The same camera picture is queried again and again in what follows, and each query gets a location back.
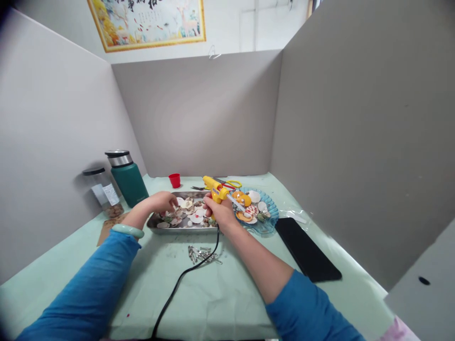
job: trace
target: cardboard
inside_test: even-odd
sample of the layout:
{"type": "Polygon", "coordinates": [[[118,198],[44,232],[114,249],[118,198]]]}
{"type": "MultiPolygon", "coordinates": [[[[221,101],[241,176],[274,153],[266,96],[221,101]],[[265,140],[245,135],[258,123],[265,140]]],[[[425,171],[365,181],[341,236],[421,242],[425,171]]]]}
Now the cardboard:
{"type": "Polygon", "coordinates": [[[96,246],[100,246],[101,244],[103,244],[103,242],[109,236],[109,232],[110,232],[111,228],[115,224],[120,224],[127,215],[128,215],[128,213],[124,213],[122,215],[119,215],[116,218],[106,220],[103,224],[103,228],[101,229],[100,238],[98,239],[98,244],[96,244],[96,246]]]}

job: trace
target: light green tablecloth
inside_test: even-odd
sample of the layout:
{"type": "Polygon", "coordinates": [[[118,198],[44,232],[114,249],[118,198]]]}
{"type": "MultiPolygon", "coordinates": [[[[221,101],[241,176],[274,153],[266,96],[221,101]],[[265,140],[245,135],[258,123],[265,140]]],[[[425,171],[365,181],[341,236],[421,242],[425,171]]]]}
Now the light green tablecloth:
{"type": "MultiPolygon", "coordinates": [[[[244,186],[265,191],[280,210],[301,209],[272,175],[232,177],[244,186]]],[[[149,194],[174,191],[167,178],[144,176],[149,194]]],[[[200,177],[182,178],[179,191],[202,186],[200,177]]],[[[393,322],[383,302],[387,292],[336,241],[310,218],[301,226],[343,274],[343,280],[320,283],[335,307],[367,340],[381,336],[393,322]]],[[[40,316],[77,270],[92,255],[105,218],[102,214],[53,247],[0,287],[2,321],[15,338],[40,316]]],[[[189,244],[214,246],[216,235],[173,236],[144,229],[142,249],[110,322],[113,339],[146,338],[170,295],[178,276],[192,265],[189,244]]],[[[275,234],[257,239],[271,252],[298,269],[275,234]]],[[[230,243],[220,237],[217,253],[222,265],[211,263],[188,273],[161,321],[158,336],[183,340],[245,340],[277,337],[256,286],[230,243]]]]}

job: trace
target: blue shirt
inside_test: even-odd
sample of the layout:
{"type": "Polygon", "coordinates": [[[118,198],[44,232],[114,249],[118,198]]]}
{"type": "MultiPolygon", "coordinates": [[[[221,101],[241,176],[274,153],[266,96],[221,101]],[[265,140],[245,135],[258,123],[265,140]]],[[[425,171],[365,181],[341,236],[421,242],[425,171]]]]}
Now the blue shirt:
{"type": "Polygon", "coordinates": [[[296,270],[265,308],[284,341],[364,340],[331,304],[325,291],[296,270]]]}
{"type": "MultiPolygon", "coordinates": [[[[101,339],[140,247],[132,236],[111,231],[50,306],[17,340],[101,339]]],[[[297,271],[266,309],[284,340],[363,340],[333,307],[327,294],[297,271]]]]}

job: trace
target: painting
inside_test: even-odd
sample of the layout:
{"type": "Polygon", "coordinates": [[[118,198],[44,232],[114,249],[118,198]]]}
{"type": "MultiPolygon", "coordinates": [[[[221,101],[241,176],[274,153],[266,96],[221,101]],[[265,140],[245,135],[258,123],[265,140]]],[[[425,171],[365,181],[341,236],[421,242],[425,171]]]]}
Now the painting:
{"type": "Polygon", "coordinates": [[[205,42],[202,0],[87,0],[104,50],[205,42]]]}

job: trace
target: hand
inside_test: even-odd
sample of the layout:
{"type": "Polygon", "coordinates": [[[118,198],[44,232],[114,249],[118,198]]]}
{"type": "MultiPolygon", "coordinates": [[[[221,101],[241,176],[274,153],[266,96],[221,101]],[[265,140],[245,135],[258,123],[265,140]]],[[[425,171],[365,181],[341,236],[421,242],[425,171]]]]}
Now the hand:
{"type": "Polygon", "coordinates": [[[204,208],[207,209],[206,216],[210,217],[213,215],[218,222],[218,225],[222,231],[224,231],[227,227],[232,226],[238,223],[236,216],[234,215],[234,211],[232,209],[232,203],[229,199],[223,200],[221,204],[217,204],[212,199],[212,193],[207,193],[204,197],[204,208]]]}
{"type": "Polygon", "coordinates": [[[174,206],[178,206],[177,197],[171,192],[158,192],[146,199],[152,212],[174,212],[174,206]]]}

